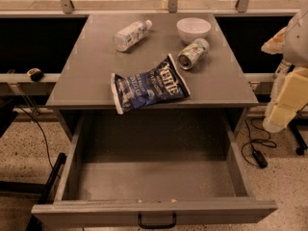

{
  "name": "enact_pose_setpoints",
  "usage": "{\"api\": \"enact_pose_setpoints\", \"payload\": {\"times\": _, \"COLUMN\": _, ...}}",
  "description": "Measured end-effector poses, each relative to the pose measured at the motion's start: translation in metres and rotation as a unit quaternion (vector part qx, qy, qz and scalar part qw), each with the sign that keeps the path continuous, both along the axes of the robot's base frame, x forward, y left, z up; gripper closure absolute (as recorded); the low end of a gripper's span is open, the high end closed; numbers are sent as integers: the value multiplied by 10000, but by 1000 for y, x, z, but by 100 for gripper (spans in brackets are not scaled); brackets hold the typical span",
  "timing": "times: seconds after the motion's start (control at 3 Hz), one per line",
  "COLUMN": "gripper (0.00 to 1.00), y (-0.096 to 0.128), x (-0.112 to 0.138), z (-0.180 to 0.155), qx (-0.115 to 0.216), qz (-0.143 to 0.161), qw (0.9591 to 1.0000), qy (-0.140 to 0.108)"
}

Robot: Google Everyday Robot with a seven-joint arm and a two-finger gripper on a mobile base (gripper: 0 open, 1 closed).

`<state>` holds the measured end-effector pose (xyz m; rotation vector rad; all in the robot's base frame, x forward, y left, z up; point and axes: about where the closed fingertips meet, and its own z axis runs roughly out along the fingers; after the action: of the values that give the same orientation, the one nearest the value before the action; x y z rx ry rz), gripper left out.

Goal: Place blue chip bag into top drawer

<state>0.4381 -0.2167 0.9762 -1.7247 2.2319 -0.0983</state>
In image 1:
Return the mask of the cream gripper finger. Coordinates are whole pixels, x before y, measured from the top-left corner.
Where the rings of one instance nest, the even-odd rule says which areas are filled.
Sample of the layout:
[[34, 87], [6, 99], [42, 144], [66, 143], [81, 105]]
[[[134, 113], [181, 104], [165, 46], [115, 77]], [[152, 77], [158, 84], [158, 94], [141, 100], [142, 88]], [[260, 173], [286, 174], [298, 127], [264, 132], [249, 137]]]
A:
[[269, 103], [265, 111], [263, 128], [270, 133], [278, 133], [288, 126], [295, 115], [295, 110]]

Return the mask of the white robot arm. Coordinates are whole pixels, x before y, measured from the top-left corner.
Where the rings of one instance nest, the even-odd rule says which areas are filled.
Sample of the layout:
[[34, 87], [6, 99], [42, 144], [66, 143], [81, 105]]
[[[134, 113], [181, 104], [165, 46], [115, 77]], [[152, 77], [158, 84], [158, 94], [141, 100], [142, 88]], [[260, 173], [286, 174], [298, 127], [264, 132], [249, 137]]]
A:
[[308, 5], [265, 42], [261, 50], [283, 55], [273, 74], [270, 102], [263, 121], [266, 131], [278, 133], [308, 104]]

